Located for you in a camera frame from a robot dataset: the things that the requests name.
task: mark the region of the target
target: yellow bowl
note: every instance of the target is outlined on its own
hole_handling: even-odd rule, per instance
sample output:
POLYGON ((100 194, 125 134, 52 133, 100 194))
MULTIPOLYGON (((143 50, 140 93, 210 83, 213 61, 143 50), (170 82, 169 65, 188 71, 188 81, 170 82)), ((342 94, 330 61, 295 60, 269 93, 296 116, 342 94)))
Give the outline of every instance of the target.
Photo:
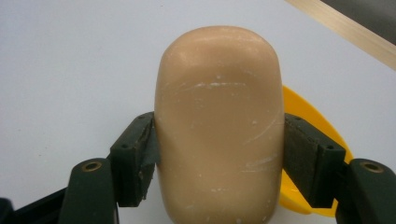
MULTIPOLYGON (((349 163, 352 160, 352 154, 347 147, 346 142, 334 127, 327 121, 311 104, 303 97, 298 95, 286 86, 283 86, 283 100, 285 104, 285 113, 289 113, 302 119, 305 119, 321 132, 328 135, 332 140, 346 149, 345 161, 349 163)), ((289 176, 282 170, 282 184, 280 187, 279 203, 297 213, 311 214, 316 213, 326 217, 334 217, 337 201, 334 200, 332 208, 312 208, 304 199, 303 195, 293 184, 289 176)))

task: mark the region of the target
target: white table surface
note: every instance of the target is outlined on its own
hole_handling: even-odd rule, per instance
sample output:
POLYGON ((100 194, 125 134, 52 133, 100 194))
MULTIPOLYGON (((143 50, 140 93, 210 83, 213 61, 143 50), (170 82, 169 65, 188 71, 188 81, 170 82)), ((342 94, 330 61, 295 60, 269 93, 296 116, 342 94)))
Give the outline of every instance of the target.
MULTIPOLYGON (((355 157, 396 170, 396 72, 285 1, 0 1, 0 197, 18 209, 67 185, 153 110, 159 61, 183 33, 236 25, 275 48, 283 83, 355 157)), ((120 223, 172 223, 157 177, 120 223)), ((278 207, 270 223, 335 223, 278 207)))

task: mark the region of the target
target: beige soap bar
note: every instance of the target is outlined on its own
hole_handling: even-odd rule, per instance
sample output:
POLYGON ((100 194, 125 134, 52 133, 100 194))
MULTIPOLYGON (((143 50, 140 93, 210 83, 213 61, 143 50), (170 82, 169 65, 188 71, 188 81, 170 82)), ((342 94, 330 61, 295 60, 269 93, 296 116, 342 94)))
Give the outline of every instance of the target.
POLYGON ((161 60, 155 124, 175 223, 265 223, 277 204, 284 111, 278 60, 248 30, 178 38, 161 60))

